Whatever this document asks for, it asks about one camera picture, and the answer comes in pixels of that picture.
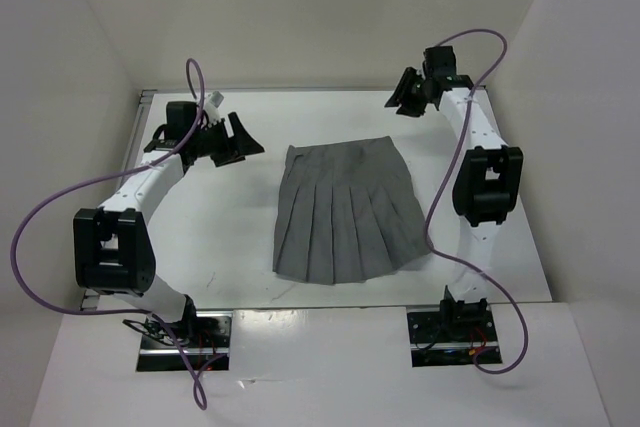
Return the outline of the grey pleated skirt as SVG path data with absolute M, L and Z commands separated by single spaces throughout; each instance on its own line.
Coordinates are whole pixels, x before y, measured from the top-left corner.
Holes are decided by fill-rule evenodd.
M 426 256 L 424 217 L 390 137 L 286 153 L 273 270 L 302 283 L 362 283 Z

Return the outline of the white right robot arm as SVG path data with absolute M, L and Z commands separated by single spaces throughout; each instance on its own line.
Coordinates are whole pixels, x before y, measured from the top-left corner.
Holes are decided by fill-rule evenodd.
M 486 274 L 495 237 L 517 203 L 524 154 L 492 126 L 484 111 L 488 98 L 469 76 L 457 73 L 451 46 L 427 48 L 422 70 L 406 68 L 386 103 L 408 117 L 423 115 L 429 104 L 446 118 L 457 138 L 442 184 L 454 181 L 458 253 L 440 251 L 431 239 L 427 245 L 436 256 L 457 264 L 440 302 L 438 327 L 446 338 L 459 340 L 485 318 Z

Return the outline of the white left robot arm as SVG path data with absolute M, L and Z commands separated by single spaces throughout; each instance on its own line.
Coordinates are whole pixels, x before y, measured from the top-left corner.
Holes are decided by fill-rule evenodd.
M 215 91 L 202 104 L 168 103 L 166 121 L 133 174 L 110 198 L 79 210 L 73 219 L 77 284 L 145 311 L 152 330 L 165 322 L 164 335 L 180 347 L 192 344 L 204 326 L 193 300 L 157 274 L 147 223 L 198 159 L 209 158 L 221 167 L 263 153 L 236 113 L 219 115 L 222 101 Z

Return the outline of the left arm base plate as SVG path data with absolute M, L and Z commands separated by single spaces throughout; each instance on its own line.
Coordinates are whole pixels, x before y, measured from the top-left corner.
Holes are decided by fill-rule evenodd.
M 174 330 L 189 364 L 195 371 L 227 371 L 233 313 L 202 310 L 197 312 L 197 316 L 197 333 L 187 334 L 178 328 Z M 124 320 L 123 324 L 141 335 L 137 372 L 186 371 L 178 349 L 157 322 L 149 319 Z

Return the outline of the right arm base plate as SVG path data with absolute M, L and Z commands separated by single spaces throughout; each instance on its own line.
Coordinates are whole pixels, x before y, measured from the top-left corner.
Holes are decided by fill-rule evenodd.
M 502 363 L 494 318 L 489 307 L 464 307 L 448 313 L 440 307 L 408 309 L 406 312 L 413 368 Z

